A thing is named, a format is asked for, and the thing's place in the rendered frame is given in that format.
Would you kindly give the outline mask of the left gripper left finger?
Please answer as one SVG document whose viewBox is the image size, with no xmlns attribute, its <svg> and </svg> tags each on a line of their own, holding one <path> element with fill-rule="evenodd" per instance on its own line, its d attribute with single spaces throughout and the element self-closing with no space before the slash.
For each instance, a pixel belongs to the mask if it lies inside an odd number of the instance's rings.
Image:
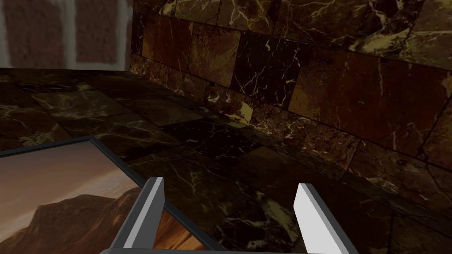
<svg viewBox="0 0 452 254">
<path fill-rule="evenodd" d="M 164 203 L 163 178 L 150 178 L 118 231 L 111 248 L 153 249 Z"/>
</svg>

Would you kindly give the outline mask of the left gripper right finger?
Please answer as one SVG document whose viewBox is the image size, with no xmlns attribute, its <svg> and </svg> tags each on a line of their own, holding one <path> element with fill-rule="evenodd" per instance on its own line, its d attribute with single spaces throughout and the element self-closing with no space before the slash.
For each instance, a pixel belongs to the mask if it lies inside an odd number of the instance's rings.
<svg viewBox="0 0 452 254">
<path fill-rule="evenodd" d="M 294 212 L 309 254 L 359 254 L 312 184 L 298 184 Z"/>
</svg>

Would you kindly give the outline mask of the framed mountain landscape picture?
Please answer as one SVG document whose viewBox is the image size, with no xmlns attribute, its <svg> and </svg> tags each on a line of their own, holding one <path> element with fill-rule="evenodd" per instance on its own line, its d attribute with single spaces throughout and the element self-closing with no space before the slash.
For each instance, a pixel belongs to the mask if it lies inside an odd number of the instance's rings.
<svg viewBox="0 0 452 254">
<path fill-rule="evenodd" d="M 92 137 L 0 152 L 0 254 L 228 254 L 166 198 L 153 249 L 112 249 L 149 179 Z"/>
</svg>

